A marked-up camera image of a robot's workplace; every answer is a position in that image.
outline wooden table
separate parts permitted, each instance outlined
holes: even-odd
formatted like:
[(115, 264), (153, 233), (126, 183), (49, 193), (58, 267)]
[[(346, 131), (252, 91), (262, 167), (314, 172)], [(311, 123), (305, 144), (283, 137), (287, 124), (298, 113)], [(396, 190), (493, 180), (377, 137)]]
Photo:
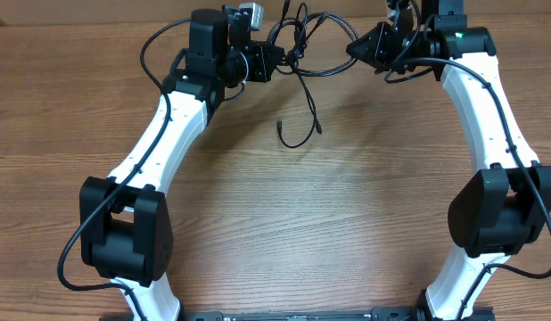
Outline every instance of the wooden table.
[[(361, 35), (377, 21), (351, 20)], [(491, 30), (517, 121), (551, 164), (551, 14), (473, 16), (471, 25)], [(82, 183), (115, 168), (152, 118), (159, 95), (138, 53), (161, 26), (0, 28), (0, 320), (127, 312), (118, 291), (66, 290), (55, 266), (78, 226)], [(149, 50), (159, 77), (187, 46), (187, 30)], [(337, 65), (347, 42), (326, 23), (303, 66)], [(290, 30), (282, 45), (290, 48)], [(441, 84), (387, 86), (363, 63), (307, 83), (324, 133), (305, 147), (277, 139), (277, 119), (294, 143), (311, 118), (298, 79), (276, 75), (224, 103), (177, 172), (168, 272), (189, 311), (410, 305), (448, 256), (448, 205), (471, 172)], [(546, 270), (547, 232), (510, 262)], [(78, 251), (66, 274), (77, 284), (102, 281)], [(494, 306), (499, 320), (551, 320), (551, 279), (499, 271), (478, 303)]]

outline wood grain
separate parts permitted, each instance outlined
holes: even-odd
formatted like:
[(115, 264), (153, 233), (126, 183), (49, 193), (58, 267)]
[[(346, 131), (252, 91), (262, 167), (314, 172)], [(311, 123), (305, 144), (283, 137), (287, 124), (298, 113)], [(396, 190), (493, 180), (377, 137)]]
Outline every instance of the wood grain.
[[(175, 21), (199, 8), (237, 6), (242, 0), (0, 0), (0, 19), (9, 26)], [(256, 0), (266, 19), (279, 19), (284, 0)], [(384, 17), (385, 0), (304, 0), (310, 12), (344, 17)], [(301, 1), (293, 1), (295, 13)], [(551, 0), (467, 0), (469, 14), (551, 13)]]
[[(551, 14), (472, 17), (492, 31), (518, 123), (551, 164)], [(350, 20), (359, 33), (378, 19)], [(0, 28), (0, 320), (96, 320), (127, 306), (116, 291), (70, 292), (57, 281), (78, 226), (78, 191), (103, 177), (143, 133), (158, 92), (138, 52), (162, 23)], [(281, 45), (290, 47), (290, 33)], [(302, 65), (346, 59), (324, 24)], [(149, 49), (162, 77), (187, 28)], [(169, 279), (189, 311), (349, 310), (412, 304), (451, 247), (446, 211), (471, 176), (452, 103), (433, 78), (387, 86), (366, 65), (309, 78), (324, 133), (299, 142), (310, 117), (294, 77), (249, 84), (225, 103), (170, 188), (175, 234)], [(511, 259), (548, 268), (550, 239)], [(71, 253), (77, 284), (101, 279)], [(500, 271), (478, 303), (499, 320), (551, 320), (551, 279)]]

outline black and white robotic arm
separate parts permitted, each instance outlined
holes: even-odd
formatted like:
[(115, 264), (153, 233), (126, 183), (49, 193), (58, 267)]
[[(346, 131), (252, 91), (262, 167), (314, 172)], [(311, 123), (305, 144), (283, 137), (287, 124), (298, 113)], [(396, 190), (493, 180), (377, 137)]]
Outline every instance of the black and white robotic arm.
[[(417, 11), (415, 1), (412, 4)], [(422, 62), (433, 65), (436, 79), (441, 81), (456, 107), (472, 161), (473, 178), (448, 210), (448, 226), (455, 244), (439, 276), (423, 291), (414, 308), (374, 308), (370, 313), (341, 316), (331, 312), (307, 313), (298, 315), (299, 321), (336, 317), (347, 321), (495, 319), (491, 309), (473, 307), (491, 276), (488, 267), (506, 263), (524, 244), (537, 240), (542, 227), (549, 223), (539, 211), (540, 200), (523, 181), (522, 169), (530, 172), (548, 213), (551, 167), (539, 164), (536, 153), (523, 138), (501, 86), (498, 58), (489, 32), (483, 28), (467, 28), (461, 1), (424, 0), (424, 16), (432, 16), (434, 20), (430, 25), (432, 32), (425, 30), (426, 34), (418, 32), (420, 28), (412, 31), (409, 1), (389, 0), (387, 5), (392, 26), (379, 23), (377, 28), (349, 45), (347, 53), (375, 67), (377, 73), (390, 70), (403, 74)], [(220, 313), (198, 314), (197, 318), (185, 314), (182, 303), (171, 291), (165, 271), (173, 237), (165, 196), (186, 151), (224, 101), (225, 87), (245, 81), (268, 82), (284, 58), (282, 48), (251, 41), (250, 33), (259, 29), (261, 15), (257, 4), (193, 12), (186, 68), (171, 69), (162, 85), (159, 107), (151, 124), (133, 151), (107, 178), (90, 177), (82, 187), (83, 223), (132, 171), (138, 170), (81, 234), (84, 262), (113, 284), (125, 285), (120, 289), (134, 315), (122, 320), (230, 319)], [(435, 59), (451, 62), (435, 63)], [(481, 83), (468, 70), (490, 85)], [(496, 108), (496, 97), (488, 86), (497, 96), (501, 110)], [(169, 125), (151, 155), (138, 168), (137, 164), (167, 120), (168, 112)], [(520, 161), (512, 157), (512, 145), (504, 128), (509, 130)], [(507, 196), (510, 188), (516, 196)], [(112, 217), (112, 212), (123, 210), (134, 212), (134, 223)], [(298, 316), (265, 314), (262, 317), (287, 320)], [(256, 317), (239, 315), (239, 320)]]

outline wooden surface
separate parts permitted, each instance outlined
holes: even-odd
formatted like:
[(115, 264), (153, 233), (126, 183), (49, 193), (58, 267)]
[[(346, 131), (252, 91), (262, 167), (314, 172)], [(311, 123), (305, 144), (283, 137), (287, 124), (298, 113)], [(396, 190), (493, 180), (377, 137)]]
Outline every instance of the wooden surface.
[[(517, 121), (551, 164), (551, 14), (471, 20), (492, 31)], [(351, 21), (363, 34), (377, 19)], [(161, 26), (0, 28), (0, 320), (127, 312), (117, 291), (66, 290), (55, 266), (78, 226), (82, 183), (115, 168), (152, 118), (158, 93), (138, 52)], [(282, 34), (282, 45), (290, 40)], [(302, 65), (337, 65), (346, 44), (325, 24)], [(187, 28), (164, 34), (150, 68), (162, 77), (186, 45)], [(223, 104), (177, 172), (168, 272), (189, 311), (409, 305), (448, 256), (446, 212), (471, 173), (441, 84), (387, 86), (362, 63), (307, 83), (324, 130), (308, 145), (288, 150), (276, 137), (278, 119), (290, 143), (311, 123), (298, 80), (276, 75)], [(510, 262), (546, 270), (547, 233)], [(77, 284), (102, 281), (78, 251), (66, 273)], [(478, 303), (499, 320), (551, 320), (551, 279), (499, 271)]]
[[(0, 0), (0, 21), (8, 26), (175, 21), (199, 8), (237, 6), (243, 0)], [(284, 0), (256, 0), (266, 19), (279, 19)], [(295, 13), (301, 1), (292, 1)], [(344, 17), (385, 16), (386, 0), (305, 0), (310, 12)], [(551, 0), (466, 0), (470, 14), (551, 13)]]

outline wooden plank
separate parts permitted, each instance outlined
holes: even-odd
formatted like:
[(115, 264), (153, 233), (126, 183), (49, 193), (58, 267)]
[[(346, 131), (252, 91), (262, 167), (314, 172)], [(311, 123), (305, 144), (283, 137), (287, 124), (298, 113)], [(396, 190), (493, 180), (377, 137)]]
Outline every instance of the wooden plank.
[[(0, 0), (0, 18), (10, 26), (175, 21), (199, 8), (219, 9), (235, 0)], [(266, 18), (279, 19), (283, 0), (258, 0)], [(329, 11), (344, 17), (385, 15), (385, 0), (306, 0), (310, 12)], [(290, 14), (300, 2), (292, 2)], [(470, 14), (551, 13), (551, 0), (467, 0)]]
[[(376, 19), (352, 19), (364, 33)], [(472, 17), (492, 31), (518, 123), (551, 164), (551, 14)], [(96, 320), (127, 312), (117, 291), (70, 292), (55, 276), (78, 226), (78, 191), (135, 145), (158, 93), (138, 66), (162, 23), (0, 28), (0, 320)], [(258, 38), (264, 38), (262, 31)], [(286, 48), (291, 32), (282, 34)], [(346, 59), (342, 31), (324, 24), (302, 62)], [(148, 65), (164, 76), (187, 28), (162, 35)], [(448, 204), (471, 176), (467, 146), (432, 77), (387, 86), (360, 63), (309, 78), (324, 133), (307, 134), (305, 95), (294, 77), (249, 84), (225, 103), (186, 155), (168, 202), (175, 233), (169, 279), (189, 311), (370, 309), (412, 304), (448, 255)], [(542, 233), (511, 259), (544, 271)], [(100, 282), (78, 251), (76, 284)], [(478, 303), (499, 320), (551, 321), (551, 279), (499, 271)]]

